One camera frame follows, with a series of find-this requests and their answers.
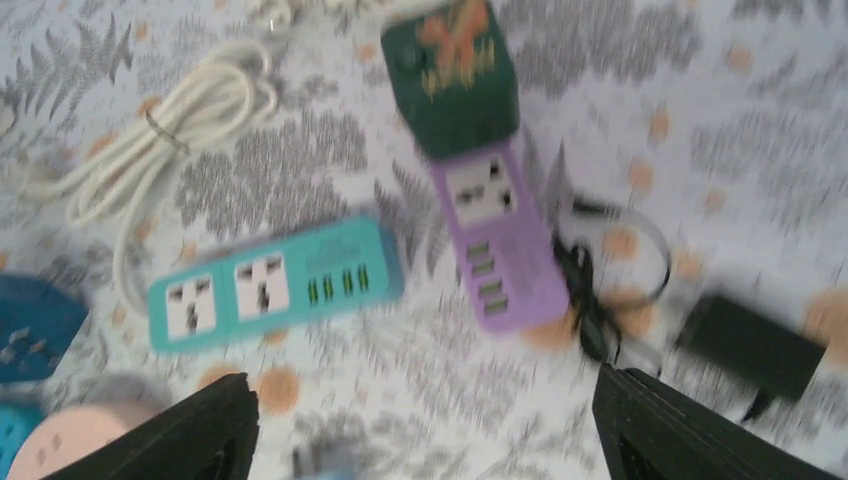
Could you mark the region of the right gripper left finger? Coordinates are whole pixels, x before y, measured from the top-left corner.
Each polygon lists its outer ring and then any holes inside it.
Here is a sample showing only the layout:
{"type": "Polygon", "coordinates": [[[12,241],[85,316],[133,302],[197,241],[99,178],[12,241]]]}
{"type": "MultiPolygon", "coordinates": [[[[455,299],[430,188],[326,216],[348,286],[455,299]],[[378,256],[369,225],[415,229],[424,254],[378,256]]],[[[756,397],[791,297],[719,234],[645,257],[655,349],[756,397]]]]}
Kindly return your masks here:
{"type": "Polygon", "coordinates": [[[258,434],[257,394],[226,374],[42,479],[245,479],[258,434]]]}

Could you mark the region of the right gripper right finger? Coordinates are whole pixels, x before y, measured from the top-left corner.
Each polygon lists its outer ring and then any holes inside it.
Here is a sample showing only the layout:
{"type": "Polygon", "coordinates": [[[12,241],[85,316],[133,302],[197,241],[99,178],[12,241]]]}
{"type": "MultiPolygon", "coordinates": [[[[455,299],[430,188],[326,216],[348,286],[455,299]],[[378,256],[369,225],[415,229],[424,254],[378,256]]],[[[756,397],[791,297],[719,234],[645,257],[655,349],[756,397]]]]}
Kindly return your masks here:
{"type": "Polygon", "coordinates": [[[616,480],[835,477],[636,368],[602,365],[592,411],[616,480]]]}

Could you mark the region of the black power adapter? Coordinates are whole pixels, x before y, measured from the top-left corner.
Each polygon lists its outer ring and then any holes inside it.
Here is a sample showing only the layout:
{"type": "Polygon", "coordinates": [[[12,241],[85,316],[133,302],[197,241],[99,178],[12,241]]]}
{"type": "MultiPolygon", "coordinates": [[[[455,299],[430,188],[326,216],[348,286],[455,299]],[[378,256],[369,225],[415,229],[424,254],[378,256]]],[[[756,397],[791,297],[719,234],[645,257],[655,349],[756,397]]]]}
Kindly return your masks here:
{"type": "MultiPolygon", "coordinates": [[[[644,215],[622,206],[578,196],[578,217],[619,220],[628,216],[654,242],[664,262],[659,284],[635,299],[603,303],[594,289],[594,263],[589,247],[567,244],[559,233],[551,237],[552,253],[571,296],[580,347],[591,360],[618,361],[624,328],[617,315],[632,313],[659,299],[669,284],[673,256],[658,227],[644,215]]],[[[690,310],[676,344],[758,388],[743,421],[759,418],[777,398],[798,401],[824,356],[824,346],[790,331],[721,291],[712,291],[690,310]]]]}

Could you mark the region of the dark green cube socket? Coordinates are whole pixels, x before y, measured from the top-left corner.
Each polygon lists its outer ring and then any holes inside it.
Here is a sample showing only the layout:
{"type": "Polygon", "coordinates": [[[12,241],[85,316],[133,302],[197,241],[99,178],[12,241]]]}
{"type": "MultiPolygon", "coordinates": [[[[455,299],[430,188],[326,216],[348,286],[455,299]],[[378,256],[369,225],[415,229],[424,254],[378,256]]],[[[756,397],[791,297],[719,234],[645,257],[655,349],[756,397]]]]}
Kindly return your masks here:
{"type": "Polygon", "coordinates": [[[380,41],[398,110],[430,158],[488,147],[518,130],[517,75],[489,2],[448,2],[389,25],[380,41]]]}

